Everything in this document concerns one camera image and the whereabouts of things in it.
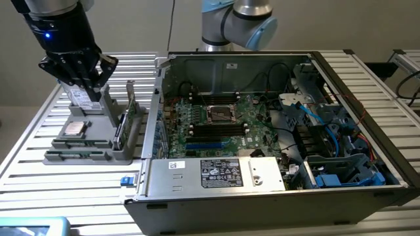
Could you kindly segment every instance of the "blue ram slot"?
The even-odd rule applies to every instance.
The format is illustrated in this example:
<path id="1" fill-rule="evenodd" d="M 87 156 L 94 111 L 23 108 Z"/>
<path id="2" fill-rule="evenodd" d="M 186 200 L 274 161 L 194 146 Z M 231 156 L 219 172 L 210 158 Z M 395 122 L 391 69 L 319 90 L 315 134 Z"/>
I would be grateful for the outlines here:
<path id="1" fill-rule="evenodd" d="M 223 149 L 223 143 L 211 143 L 211 144 L 187 144 L 186 149 Z"/>

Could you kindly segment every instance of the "blue device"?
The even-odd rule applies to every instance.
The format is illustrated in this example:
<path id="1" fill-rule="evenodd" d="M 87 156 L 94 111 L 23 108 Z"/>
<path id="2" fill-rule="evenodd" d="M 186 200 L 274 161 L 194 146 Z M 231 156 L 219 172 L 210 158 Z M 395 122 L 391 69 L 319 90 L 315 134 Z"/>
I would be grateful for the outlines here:
<path id="1" fill-rule="evenodd" d="M 66 217 L 0 217 L 2 236 L 70 236 Z"/>

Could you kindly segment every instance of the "blue cable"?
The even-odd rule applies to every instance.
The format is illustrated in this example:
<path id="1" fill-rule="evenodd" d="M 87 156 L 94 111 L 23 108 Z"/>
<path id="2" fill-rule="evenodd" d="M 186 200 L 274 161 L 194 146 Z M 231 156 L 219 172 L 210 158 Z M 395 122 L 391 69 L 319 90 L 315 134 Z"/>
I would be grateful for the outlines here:
<path id="1" fill-rule="evenodd" d="M 302 109 L 304 112 L 307 112 L 307 114 L 308 114 L 310 116 L 312 116 L 314 118 L 316 118 L 316 119 L 320 121 L 322 125 L 326 126 L 326 123 L 324 123 L 324 121 L 323 121 L 323 118 L 320 118 L 318 115 L 315 115 L 304 106 L 300 106 L 299 109 Z M 331 135 L 331 137 L 332 137 L 332 139 L 334 139 L 335 146 L 336 146 L 336 157 L 338 157 L 338 156 L 339 156 L 339 142 L 338 142 L 338 140 L 336 140 L 336 137 L 335 137 L 334 132 L 331 131 L 331 129 L 330 129 L 327 126 L 326 126 L 326 130 L 327 130 L 327 133 Z"/>

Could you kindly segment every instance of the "screen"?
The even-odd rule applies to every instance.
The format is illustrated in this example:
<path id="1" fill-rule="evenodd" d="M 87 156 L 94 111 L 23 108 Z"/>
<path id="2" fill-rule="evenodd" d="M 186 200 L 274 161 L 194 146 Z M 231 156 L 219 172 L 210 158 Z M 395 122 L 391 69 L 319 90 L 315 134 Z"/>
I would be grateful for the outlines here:
<path id="1" fill-rule="evenodd" d="M 48 226 L 40 227 L 0 227 L 2 236 L 46 236 Z"/>

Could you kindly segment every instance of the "gray wall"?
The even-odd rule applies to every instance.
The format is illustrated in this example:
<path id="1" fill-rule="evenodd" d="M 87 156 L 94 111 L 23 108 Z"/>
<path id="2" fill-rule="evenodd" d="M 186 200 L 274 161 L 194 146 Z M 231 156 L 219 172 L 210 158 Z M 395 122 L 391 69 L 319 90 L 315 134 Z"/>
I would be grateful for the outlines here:
<path id="1" fill-rule="evenodd" d="M 171 0 L 96 0 L 88 12 L 106 52 L 167 48 Z M 420 49 L 420 0 L 272 0 L 279 30 L 268 49 L 351 48 L 386 60 L 395 48 Z M 200 0 L 176 0 L 171 50 L 200 44 Z M 39 106 L 55 80 L 38 68 L 43 50 L 8 0 L 0 1 L 0 105 Z"/>

